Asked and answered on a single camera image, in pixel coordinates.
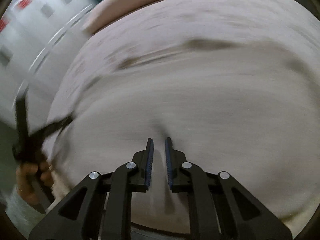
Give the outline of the person's left hand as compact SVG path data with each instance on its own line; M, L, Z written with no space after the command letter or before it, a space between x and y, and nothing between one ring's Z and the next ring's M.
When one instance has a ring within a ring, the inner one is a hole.
M50 165L44 161L39 165L32 163L21 164L16 170L17 193L30 206L40 203L33 187L33 181L37 172L40 172L40 180L45 186L52 187L54 181L50 171Z

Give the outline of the grey sleeve left forearm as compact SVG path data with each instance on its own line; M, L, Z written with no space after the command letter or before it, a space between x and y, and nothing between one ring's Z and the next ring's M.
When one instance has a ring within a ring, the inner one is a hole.
M46 213L36 211L18 195L16 185L7 199L5 213L26 239L28 239L32 229L46 216Z

